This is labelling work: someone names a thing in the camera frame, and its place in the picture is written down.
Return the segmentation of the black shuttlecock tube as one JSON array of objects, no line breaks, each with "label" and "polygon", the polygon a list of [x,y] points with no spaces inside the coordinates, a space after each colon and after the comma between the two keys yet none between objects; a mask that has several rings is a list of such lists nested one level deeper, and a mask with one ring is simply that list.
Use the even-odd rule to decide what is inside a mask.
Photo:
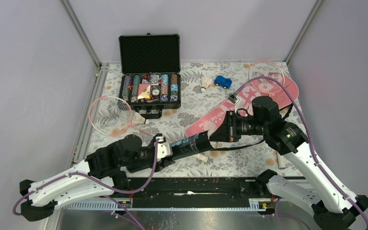
[{"label": "black shuttlecock tube", "polygon": [[168,157],[168,159],[172,161],[214,149],[207,131],[173,142],[171,148],[172,156]]}]

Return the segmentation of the white shuttlecock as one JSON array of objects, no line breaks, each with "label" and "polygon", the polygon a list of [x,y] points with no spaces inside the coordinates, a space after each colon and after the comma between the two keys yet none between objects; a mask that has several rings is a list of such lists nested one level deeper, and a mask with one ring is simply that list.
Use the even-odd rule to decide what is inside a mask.
[{"label": "white shuttlecock", "polygon": [[148,121],[141,114],[133,111],[132,112],[131,124],[133,124],[133,125],[146,125],[146,124],[148,124]]},{"label": "white shuttlecock", "polygon": [[205,92],[207,88],[213,83],[213,80],[208,76],[201,77],[201,92]]}]

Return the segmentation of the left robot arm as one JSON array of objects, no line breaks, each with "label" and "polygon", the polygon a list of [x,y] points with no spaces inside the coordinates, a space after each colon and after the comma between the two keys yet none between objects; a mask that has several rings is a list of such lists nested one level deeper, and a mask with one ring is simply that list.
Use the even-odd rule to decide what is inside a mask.
[{"label": "left robot arm", "polygon": [[139,136],[127,135],[53,177],[39,182],[21,181],[22,197],[12,213],[33,222],[76,201],[138,193],[148,186],[155,172],[174,163],[181,143],[168,142],[157,134],[149,145],[143,146]]}]

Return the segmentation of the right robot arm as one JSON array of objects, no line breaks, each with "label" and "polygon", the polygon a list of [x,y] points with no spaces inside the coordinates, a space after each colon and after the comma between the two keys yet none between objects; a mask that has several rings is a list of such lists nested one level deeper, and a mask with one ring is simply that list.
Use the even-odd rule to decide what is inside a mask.
[{"label": "right robot arm", "polygon": [[311,184],[307,190],[272,170],[257,177],[259,196],[284,198],[309,213],[323,230],[346,230],[368,208],[368,198],[348,189],[315,153],[306,133],[284,121],[279,107],[269,96],[252,100],[253,113],[242,116],[228,111],[212,142],[236,142],[242,136],[261,135],[264,142],[291,162]]}]

